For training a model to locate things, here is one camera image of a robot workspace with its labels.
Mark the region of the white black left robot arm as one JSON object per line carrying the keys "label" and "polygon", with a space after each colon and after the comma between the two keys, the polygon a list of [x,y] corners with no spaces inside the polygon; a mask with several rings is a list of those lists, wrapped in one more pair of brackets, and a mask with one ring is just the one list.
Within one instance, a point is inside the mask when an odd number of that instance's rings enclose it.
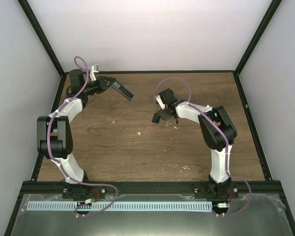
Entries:
{"label": "white black left robot arm", "polygon": [[59,168],[65,182],[75,184],[74,194],[84,199],[91,187],[85,183],[88,176],[73,155],[70,123],[86,107],[90,96],[105,92],[117,80],[96,77],[94,73],[87,79],[82,70],[74,69],[69,72],[69,81],[64,102],[54,112],[37,119],[37,150]]}

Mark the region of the black remote control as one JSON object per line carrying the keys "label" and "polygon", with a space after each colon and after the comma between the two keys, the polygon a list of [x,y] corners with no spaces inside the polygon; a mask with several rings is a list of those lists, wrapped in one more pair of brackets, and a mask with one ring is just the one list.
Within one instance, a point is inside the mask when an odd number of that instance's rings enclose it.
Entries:
{"label": "black remote control", "polygon": [[118,91],[122,96],[124,96],[128,101],[131,101],[133,98],[133,94],[126,89],[122,84],[120,84],[118,81],[115,81],[112,83],[112,87]]}

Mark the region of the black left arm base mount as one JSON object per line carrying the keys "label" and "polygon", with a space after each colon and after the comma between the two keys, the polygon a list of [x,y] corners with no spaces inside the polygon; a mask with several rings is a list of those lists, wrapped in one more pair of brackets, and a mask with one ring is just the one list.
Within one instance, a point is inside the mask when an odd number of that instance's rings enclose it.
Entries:
{"label": "black left arm base mount", "polygon": [[85,186],[81,184],[69,184],[62,179],[64,183],[63,198],[66,199],[103,199],[106,195],[106,187]]}

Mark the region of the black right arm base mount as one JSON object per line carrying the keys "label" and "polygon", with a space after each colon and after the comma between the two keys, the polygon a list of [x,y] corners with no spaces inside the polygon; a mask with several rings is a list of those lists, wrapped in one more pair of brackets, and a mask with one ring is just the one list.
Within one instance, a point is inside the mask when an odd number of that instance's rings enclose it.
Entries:
{"label": "black right arm base mount", "polygon": [[214,200],[222,200],[231,197],[236,197],[233,193],[231,181],[223,183],[215,183],[210,181],[195,181],[193,182],[194,194],[197,198],[206,198]]}

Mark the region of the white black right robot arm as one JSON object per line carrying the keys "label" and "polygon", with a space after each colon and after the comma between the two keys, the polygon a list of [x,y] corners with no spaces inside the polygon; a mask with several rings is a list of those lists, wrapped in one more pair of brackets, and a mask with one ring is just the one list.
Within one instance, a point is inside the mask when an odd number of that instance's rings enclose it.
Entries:
{"label": "white black right robot arm", "polygon": [[181,118],[200,125],[206,145],[211,150],[211,171],[209,194],[220,198],[226,193],[224,184],[230,177],[230,153],[237,137],[237,130],[223,106],[201,106],[190,101],[178,100],[171,89],[166,89],[154,97],[160,109],[152,121],[158,123],[170,118]]}

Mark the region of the black battery compartment cover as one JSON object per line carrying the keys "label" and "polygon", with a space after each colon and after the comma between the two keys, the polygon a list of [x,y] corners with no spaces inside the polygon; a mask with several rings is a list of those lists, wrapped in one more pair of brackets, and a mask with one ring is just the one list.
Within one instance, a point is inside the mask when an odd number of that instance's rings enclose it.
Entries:
{"label": "black battery compartment cover", "polygon": [[159,123],[160,122],[160,115],[158,113],[154,113],[151,122],[152,123]]}

